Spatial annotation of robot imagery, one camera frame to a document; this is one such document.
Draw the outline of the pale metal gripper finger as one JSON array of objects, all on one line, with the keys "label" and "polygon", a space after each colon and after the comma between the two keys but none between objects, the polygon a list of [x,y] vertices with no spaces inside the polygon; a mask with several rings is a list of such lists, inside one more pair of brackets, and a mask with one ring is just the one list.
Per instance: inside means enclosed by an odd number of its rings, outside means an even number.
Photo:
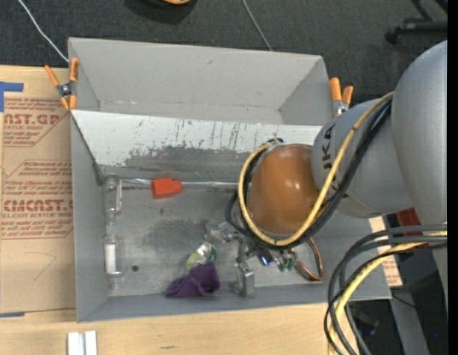
[{"label": "pale metal gripper finger", "polygon": [[236,280],[230,282],[230,289],[242,297],[250,297],[255,292],[255,273],[247,263],[235,264]]},{"label": "pale metal gripper finger", "polygon": [[249,265],[247,263],[248,259],[248,250],[249,247],[246,242],[239,242],[238,249],[237,249],[237,256],[235,258],[235,266],[239,269],[249,269]]}]

